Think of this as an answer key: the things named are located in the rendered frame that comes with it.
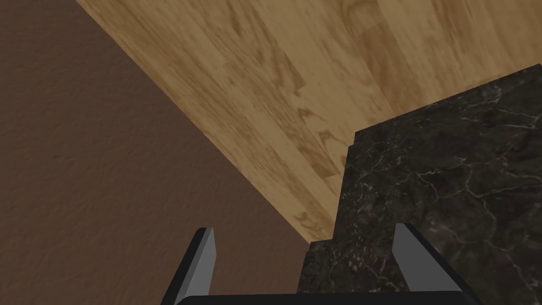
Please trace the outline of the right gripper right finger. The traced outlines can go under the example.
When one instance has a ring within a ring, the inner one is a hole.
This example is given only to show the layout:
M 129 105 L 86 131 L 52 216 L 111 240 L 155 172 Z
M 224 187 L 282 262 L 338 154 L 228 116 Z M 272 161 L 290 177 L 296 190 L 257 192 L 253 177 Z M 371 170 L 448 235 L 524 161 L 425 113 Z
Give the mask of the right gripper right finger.
M 472 289 L 412 224 L 395 224 L 392 254 L 409 289 L 406 304 L 475 305 Z

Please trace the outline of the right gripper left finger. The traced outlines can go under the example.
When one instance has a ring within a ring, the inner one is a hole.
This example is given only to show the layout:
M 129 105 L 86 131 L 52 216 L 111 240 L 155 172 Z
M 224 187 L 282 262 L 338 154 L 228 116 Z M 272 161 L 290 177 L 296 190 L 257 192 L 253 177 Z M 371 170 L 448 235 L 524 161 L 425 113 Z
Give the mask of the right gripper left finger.
M 215 267 L 213 228 L 199 228 L 193 236 L 160 305 L 179 305 L 192 295 L 208 295 Z

